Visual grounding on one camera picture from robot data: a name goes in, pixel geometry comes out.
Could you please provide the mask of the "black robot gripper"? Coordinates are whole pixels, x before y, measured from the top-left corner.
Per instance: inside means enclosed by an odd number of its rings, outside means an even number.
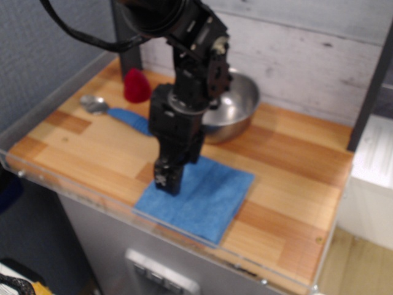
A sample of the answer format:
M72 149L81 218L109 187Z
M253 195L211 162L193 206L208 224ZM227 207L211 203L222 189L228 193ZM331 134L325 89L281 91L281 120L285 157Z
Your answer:
M201 115L190 115L172 107L171 84L160 84L152 93L149 109L149 131L159 142L154 163L157 189L177 195L181 189L184 165L196 163L204 141Z

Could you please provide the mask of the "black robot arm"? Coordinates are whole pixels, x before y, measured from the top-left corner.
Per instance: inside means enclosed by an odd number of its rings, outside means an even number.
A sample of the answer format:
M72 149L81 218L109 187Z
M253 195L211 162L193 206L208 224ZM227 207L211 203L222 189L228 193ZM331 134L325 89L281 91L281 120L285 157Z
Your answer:
M229 35L201 1L121 1L124 16L140 36L163 37L173 48L175 82L152 93L149 131L159 142L154 164L157 189L177 195L184 166L198 161L205 138L204 114L230 88Z

